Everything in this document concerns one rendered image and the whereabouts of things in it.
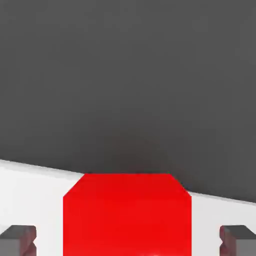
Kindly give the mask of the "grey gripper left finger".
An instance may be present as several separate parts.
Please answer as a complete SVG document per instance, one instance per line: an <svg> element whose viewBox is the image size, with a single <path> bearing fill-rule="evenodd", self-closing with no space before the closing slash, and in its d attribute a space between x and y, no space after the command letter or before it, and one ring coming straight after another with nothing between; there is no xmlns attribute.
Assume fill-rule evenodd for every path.
<svg viewBox="0 0 256 256"><path fill-rule="evenodd" d="M37 256L34 225L11 225L0 234L0 256Z"/></svg>

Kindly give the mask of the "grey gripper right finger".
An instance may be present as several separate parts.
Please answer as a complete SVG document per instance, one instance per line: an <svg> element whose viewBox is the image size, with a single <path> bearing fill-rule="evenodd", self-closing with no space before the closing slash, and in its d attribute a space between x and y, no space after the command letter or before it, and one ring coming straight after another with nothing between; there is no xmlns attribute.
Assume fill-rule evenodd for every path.
<svg viewBox="0 0 256 256"><path fill-rule="evenodd" d="M219 256L256 256L256 234L245 225L222 225Z"/></svg>

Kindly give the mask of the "small red cube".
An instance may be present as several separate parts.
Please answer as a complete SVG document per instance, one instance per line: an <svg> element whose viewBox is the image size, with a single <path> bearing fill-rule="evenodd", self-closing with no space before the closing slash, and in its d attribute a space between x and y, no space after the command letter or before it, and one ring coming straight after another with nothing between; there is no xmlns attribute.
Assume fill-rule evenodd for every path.
<svg viewBox="0 0 256 256"><path fill-rule="evenodd" d="M63 196L63 256L192 256L192 198L168 173L84 174Z"/></svg>

